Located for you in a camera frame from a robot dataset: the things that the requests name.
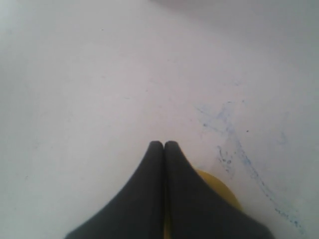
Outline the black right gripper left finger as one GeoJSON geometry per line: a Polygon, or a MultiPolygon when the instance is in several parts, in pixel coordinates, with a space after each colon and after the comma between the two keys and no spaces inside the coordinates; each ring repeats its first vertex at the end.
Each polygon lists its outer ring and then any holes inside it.
{"type": "Polygon", "coordinates": [[[68,239],[161,239],[165,215],[163,144],[150,142],[129,181],[68,239]]]}

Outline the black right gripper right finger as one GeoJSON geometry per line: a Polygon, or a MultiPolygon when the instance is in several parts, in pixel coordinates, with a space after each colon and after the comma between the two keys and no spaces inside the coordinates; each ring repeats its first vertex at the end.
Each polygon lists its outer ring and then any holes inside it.
{"type": "Polygon", "coordinates": [[[164,146],[173,239],[272,239],[270,230],[236,209],[199,176],[175,141],[164,146]]]}

